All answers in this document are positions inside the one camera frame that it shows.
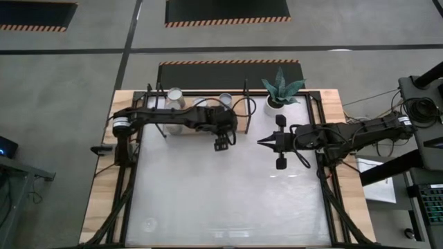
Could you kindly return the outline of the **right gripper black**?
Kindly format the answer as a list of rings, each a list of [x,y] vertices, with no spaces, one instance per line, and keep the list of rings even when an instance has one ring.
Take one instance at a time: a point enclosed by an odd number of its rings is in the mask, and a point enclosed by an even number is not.
[[[258,140],[257,143],[259,145],[268,147],[274,152],[278,153],[278,158],[276,160],[276,169],[286,169],[287,159],[284,157],[284,153],[291,151],[291,139],[293,138],[293,135],[284,132],[284,128],[287,125],[287,119],[284,115],[276,115],[275,123],[278,126],[278,130],[274,134]],[[265,143],[274,140],[275,144]]]

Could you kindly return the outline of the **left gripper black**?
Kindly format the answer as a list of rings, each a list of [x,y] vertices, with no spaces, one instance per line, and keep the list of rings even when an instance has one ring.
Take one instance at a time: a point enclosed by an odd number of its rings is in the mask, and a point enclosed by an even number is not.
[[[210,128],[209,132],[215,135],[233,133],[237,130],[237,116],[233,113],[213,113],[209,115]],[[214,143],[214,150],[227,150],[229,145],[228,136],[223,135],[221,138],[216,138]]]

